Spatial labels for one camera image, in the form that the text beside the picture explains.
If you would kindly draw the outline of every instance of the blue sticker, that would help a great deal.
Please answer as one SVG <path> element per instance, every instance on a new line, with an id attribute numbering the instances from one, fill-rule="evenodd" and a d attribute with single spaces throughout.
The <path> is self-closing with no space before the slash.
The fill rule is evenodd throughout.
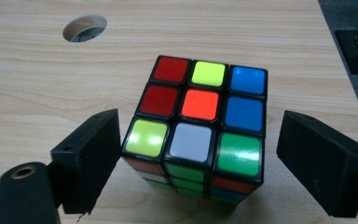
<path id="1" fill-rule="evenodd" d="M 261 132 L 263 126 L 263 103 L 258 100 L 229 97 L 227 103 L 226 125 Z"/>
<path id="2" fill-rule="evenodd" d="M 246 198 L 245 194 L 241 194 L 241 193 L 234 192 L 231 190 L 216 189 L 216 188 L 212 189 L 212 195 L 229 198 L 229 199 L 232 199 L 235 201 L 241 201 Z"/>
<path id="3" fill-rule="evenodd" d="M 266 82 L 266 72 L 257 68 L 234 67 L 231 86 L 234 91 L 252 94 L 263 94 Z"/>

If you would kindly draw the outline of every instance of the rubik's cube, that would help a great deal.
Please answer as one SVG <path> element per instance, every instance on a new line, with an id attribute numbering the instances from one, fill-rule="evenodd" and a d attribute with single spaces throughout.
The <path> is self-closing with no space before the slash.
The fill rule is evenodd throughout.
<path id="1" fill-rule="evenodd" d="M 158 56 L 122 145 L 152 185 L 239 203 L 263 184 L 268 72 Z"/>

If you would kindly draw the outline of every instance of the yellow-green sticker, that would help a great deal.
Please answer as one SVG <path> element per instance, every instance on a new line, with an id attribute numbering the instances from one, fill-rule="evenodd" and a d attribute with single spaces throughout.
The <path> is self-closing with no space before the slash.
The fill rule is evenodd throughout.
<path id="1" fill-rule="evenodd" d="M 191 81 L 194 84 L 220 87 L 225 78 L 225 70 L 222 63 L 197 62 Z"/>
<path id="2" fill-rule="evenodd" d="M 144 119 L 137 119 L 126 145 L 128 152 L 149 157 L 157 157 L 162 150 L 167 125 Z"/>

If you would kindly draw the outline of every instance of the black plastic block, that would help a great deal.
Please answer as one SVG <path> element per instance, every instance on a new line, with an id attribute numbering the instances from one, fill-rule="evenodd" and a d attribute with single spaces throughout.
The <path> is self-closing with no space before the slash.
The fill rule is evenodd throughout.
<path id="1" fill-rule="evenodd" d="M 120 157 L 117 110 L 87 119 L 51 150 L 51 157 L 56 204 L 67 214 L 91 213 Z"/>
<path id="2" fill-rule="evenodd" d="M 307 115 L 285 111 L 278 157 L 329 216 L 358 212 L 358 143 Z"/>
<path id="3" fill-rule="evenodd" d="M 0 223 L 60 223 L 48 179 L 40 162 L 16 166 L 0 178 Z"/>

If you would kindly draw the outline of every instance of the wood grain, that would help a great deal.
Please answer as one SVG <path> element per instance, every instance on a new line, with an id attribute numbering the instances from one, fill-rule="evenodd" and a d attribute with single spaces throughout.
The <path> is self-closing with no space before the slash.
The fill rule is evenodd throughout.
<path id="1" fill-rule="evenodd" d="M 104 16 L 105 31 L 64 40 L 66 24 L 88 14 Z M 124 136 L 159 54 L 268 69 L 265 184 L 232 208 L 153 189 L 119 161 L 82 223 L 358 223 L 329 217 L 275 153 L 286 109 L 358 141 L 358 101 L 316 0 L 0 1 L 0 175 L 48 163 L 108 108 Z"/>

